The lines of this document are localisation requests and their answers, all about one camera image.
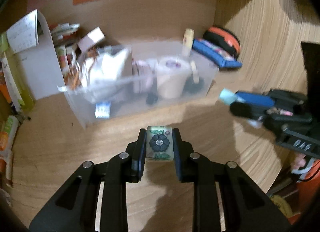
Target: wooden floor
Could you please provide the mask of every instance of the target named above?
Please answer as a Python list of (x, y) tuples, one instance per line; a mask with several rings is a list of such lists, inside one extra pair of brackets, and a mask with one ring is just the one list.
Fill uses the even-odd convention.
[[(237, 162), (267, 191), (287, 150), (273, 145), (274, 137), (265, 129), (256, 130), (233, 117), (228, 106), (217, 101), (223, 87), (251, 90), (252, 84), (215, 83), (206, 98), (116, 118), (86, 130), (63, 94), (38, 101), (32, 120), (20, 127), (13, 148), (14, 211), (28, 225), (82, 162), (108, 161), (148, 125), (179, 128), (195, 151), (218, 163)], [(172, 163), (148, 162), (142, 181), (127, 186), (127, 205), (130, 231), (189, 231), (193, 188), (178, 182)]]

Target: toilet paper roll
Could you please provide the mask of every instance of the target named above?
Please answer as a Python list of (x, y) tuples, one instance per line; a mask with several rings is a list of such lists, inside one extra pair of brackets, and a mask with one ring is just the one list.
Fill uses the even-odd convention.
[(191, 75), (190, 63), (178, 57), (164, 57), (156, 67), (156, 75), (158, 94), (166, 99), (178, 98)]

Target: black metal arm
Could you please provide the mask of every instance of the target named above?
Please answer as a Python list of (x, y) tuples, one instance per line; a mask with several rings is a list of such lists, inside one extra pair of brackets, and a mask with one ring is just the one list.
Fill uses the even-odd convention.
[[(282, 232), (289, 222), (265, 193), (235, 163), (219, 164), (193, 151), (173, 129), (174, 161), (179, 181), (194, 183), (193, 232), (220, 231), (216, 190), (219, 183), (229, 232)], [(126, 182), (138, 182), (145, 163), (146, 130), (109, 162), (84, 162), (32, 220), (31, 232), (94, 232), (100, 182), (104, 181), (100, 232), (128, 231)]]

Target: white card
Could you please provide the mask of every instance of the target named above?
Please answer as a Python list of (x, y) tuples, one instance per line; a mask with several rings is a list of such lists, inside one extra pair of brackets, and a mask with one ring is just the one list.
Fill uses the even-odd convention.
[(7, 30), (8, 43), (14, 53), (38, 45), (37, 10), (24, 16)]

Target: blue pencil case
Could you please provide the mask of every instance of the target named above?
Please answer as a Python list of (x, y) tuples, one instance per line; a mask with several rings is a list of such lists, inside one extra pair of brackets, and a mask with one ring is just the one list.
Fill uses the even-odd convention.
[(275, 101), (267, 96), (256, 93), (249, 93), (244, 91), (236, 92), (236, 95), (244, 100), (244, 103), (256, 106), (263, 106), (271, 108), (275, 106)]
[(219, 68), (240, 68), (242, 63), (236, 61), (222, 48), (204, 39), (194, 39), (192, 49), (213, 61)]

